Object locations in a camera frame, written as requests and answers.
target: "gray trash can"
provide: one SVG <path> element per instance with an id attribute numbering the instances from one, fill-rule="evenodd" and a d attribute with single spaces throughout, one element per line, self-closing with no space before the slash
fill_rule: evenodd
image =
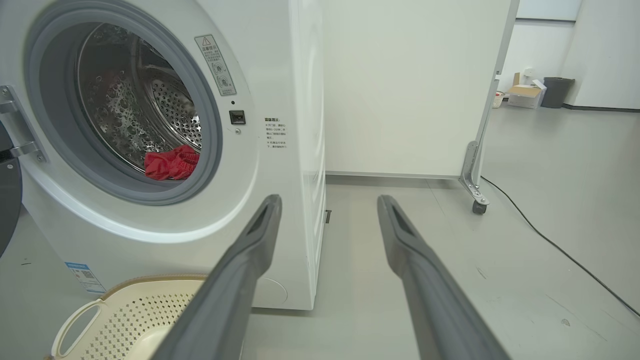
<path id="1" fill-rule="evenodd" d="M 574 82 L 575 79 L 545 78 L 547 91 L 545 97 L 542 98 L 542 106 L 553 109 L 561 108 L 564 104 L 564 98 Z"/>

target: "washing machine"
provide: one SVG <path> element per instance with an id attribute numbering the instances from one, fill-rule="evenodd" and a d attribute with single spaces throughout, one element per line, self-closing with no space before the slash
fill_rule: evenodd
<path id="1" fill-rule="evenodd" d="M 78 286 L 209 273 L 278 194 L 253 306 L 313 308 L 321 22 L 315 0 L 0 2 L 0 172 Z M 148 155 L 178 148 L 197 155 L 188 174 L 150 177 Z"/>

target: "metal bracket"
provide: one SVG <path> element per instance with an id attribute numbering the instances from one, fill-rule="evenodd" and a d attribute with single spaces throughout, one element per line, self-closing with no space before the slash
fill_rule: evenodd
<path id="1" fill-rule="evenodd" d="M 474 197 L 476 202 L 481 205 L 489 205 L 489 200 L 480 192 L 478 185 L 472 179 L 474 163 L 478 155 L 478 142 L 472 141 L 467 145 L 467 154 L 465 155 L 465 163 L 462 166 L 462 174 L 460 174 L 460 183 Z"/>
<path id="2" fill-rule="evenodd" d="M 19 156 L 34 154 L 38 161 L 46 161 L 44 153 L 26 121 L 22 106 L 15 96 L 15 91 L 7 85 L 0 86 L 0 114 L 8 114 L 6 121 L 3 121 L 7 131 L 14 138 L 14 143 L 21 143 L 9 152 L 14 158 Z"/>

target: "small basket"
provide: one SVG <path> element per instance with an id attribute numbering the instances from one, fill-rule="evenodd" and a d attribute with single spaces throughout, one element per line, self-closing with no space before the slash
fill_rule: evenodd
<path id="1" fill-rule="evenodd" d="M 206 275 L 162 275 L 123 282 L 73 313 L 56 335 L 53 359 L 150 359 L 206 280 Z M 63 354 L 62 341 L 89 309 L 97 313 Z"/>
<path id="2" fill-rule="evenodd" d="M 493 106 L 492 108 L 497 109 L 502 104 L 502 99 L 504 98 L 504 92 L 496 91 L 495 97 L 493 98 Z"/>

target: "white box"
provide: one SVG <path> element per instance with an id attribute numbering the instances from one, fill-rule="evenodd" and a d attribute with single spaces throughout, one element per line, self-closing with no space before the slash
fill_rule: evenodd
<path id="1" fill-rule="evenodd" d="M 508 105 L 521 108 L 537 109 L 542 103 L 547 87 L 539 80 L 534 80 L 533 85 L 521 85 L 520 73 L 513 76 L 513 86 L 507 91 L 509 94 Z"/>

